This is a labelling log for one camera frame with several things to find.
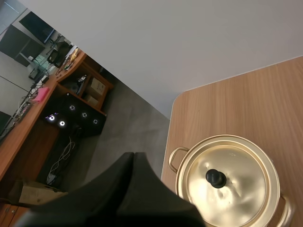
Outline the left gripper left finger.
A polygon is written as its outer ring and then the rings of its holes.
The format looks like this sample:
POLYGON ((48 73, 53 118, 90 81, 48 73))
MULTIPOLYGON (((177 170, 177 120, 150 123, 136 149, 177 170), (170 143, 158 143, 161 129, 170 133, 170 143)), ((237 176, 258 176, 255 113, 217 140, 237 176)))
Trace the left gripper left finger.
POLYGON ((32 207, 17 227, 88 227, 105 224, 115 216, 127 191, 134 154, 124 153, 98 177, 64 196, 32 207))

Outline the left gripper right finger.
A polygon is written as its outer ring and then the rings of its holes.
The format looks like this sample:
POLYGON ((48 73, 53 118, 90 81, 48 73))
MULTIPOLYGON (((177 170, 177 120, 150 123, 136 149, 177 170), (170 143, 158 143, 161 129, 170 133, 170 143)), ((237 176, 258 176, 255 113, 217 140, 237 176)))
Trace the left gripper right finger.
POLYGON ((196 206, 171 191, 154 173, 147 156, 135 153, 127 191, 116 211, 120 227, 204 227, 196 206))

